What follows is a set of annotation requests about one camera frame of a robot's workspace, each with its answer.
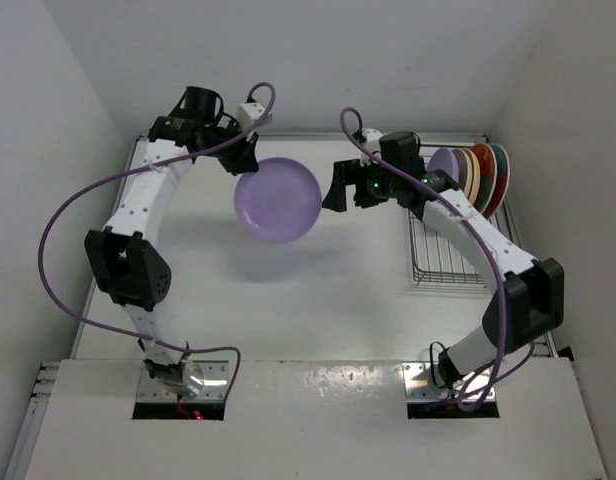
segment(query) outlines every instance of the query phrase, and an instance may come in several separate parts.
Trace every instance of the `purple plate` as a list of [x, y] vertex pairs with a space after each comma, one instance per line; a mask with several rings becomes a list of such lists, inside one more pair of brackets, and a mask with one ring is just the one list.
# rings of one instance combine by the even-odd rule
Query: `purple plate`
[[246, 229], [267, 242], [288, 243], [304, 235], [321, 213], [321, 190], [304, 165], [290, 158], [267, 158], [257, 173], [237, 182], [235, 213]]
[[459, 162], [452, 150], [448, 148], [440, 148], [430, 158], [428, 166], [426, 167], [428, 172], [434, 172], [435, 170], [442, 170], [446, 172], [455, 181], [459, 181]]

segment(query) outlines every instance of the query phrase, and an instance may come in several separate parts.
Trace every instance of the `dish rack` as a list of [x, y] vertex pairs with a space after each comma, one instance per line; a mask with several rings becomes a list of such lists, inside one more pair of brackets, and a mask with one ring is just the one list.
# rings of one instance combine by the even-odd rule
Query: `dish rack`
[[[427, 147], [423, 154], [426, 165], [430, 156], [436, 151], [433, 146]], [[448, 146], [448, 148], [461, 147], [465, 147], [465, 145]], [[521, 245], [519, 232], [507, 200], [490, 218], [490, 223], [511, 242]], [[412, 259], [412, 281], [415, 290], [490, 295], [481, 276], [445, 237], [421, 223], [410, 212], [408, 212], [408, 228]], [[534, 344], [534, 356], [552, 357], [557, 354], [551, 334], [540, 337]]]

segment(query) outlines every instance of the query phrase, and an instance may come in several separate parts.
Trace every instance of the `gray wall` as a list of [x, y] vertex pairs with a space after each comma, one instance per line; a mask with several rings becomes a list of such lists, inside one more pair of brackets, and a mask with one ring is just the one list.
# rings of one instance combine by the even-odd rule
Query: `gray wall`
[[277, 130], [338, 129], [352, 104], [377, 128], [492, 127], [553, 0], [44, 0], [127, 138], [187, 84], [234, 112], [279, 89]]
[[616, 479], [616, 0], [561, 2], [495, 138], [528, 245], [566, 269], [560, 333]]
[[[39, 363], [70, 353], [76, 324], [43, 292], [37, 242], [79, 187], [119, 171], [127, 153], [101, 101], [40, 0], [0, 0], [0, 478]], [[114, 192], [94, 192], [57, 226], [52, 283], [79, 307], [88, 287], [83, 237]]]

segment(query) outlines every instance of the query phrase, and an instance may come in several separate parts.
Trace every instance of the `stack of plates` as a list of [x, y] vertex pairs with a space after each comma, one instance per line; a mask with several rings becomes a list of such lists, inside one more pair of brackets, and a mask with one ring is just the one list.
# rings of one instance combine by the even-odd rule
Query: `stack of plates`
[[446, 172], [486, 218], [497, 211], [508, 192], [510, 160], [501, 145], [478, 143], [471, 148], [440, 148], [427, 169]]

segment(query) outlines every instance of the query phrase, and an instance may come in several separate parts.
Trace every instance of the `robotic arm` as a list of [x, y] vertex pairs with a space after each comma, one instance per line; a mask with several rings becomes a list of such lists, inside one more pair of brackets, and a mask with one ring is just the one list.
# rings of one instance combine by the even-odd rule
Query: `robotic arm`
[[[426, 172], [419, 156], [421, 142], [412, 132], [382, 135], [367, 129], [357, 140], [382, 160], [419, 179], [448, 200], [462, 214], [454, 216], [441, 202], [417, 190], [369, 158], [336, 162], [333, 180], [322, 207], [345, 212], [346, 186], [355, 186], [355, 206], [370, 208], [395, 198], [418, 220], [444, 235], [480, 273], [493, 294], [479, 327], [439, 355], [436, 369], [443, 385], [451, 388], [467, 374], [493, 361], [497, 355], [499, 314], [495, 275], [503, 280], [508, 311], [505, 354], [512, 353], [563, 321], [564, 272], [554, 259], [538, 261], [504, 237], [477, 212], [457, 184], [443, 171]], [[498, 272], [461, 220], [467, 220], [489, 245]]]
[[[150, 129], [143, 164], [152, 166], [160, 159], [224, 143], [252, 126], [263, 112], [264, 108], [249, 98], [233, 117], [223, 112], [223, 100], [216, 92], [187, 87], [173, 111], [157, 118]], [[223, 117], [229, 119], [227, 126], [220, 126]], [[253, 133], [215, 156], [233, 175], [256, 172], [257, 139]], [[139, 174], [103, 230], [89, 231], [84, 242], [99, 289], [123, 308], [137, 332], [182, 348], [187, 348], [187, 343], [178, 332], [174, 311], [166, 300], [172, 272], [155, 247], [168, 203], [195, 160]], [[187, 354], [156, 343], [140, 341], [140, 346], [151, 377], [177, 395], [193, 395], [194, 377]]]

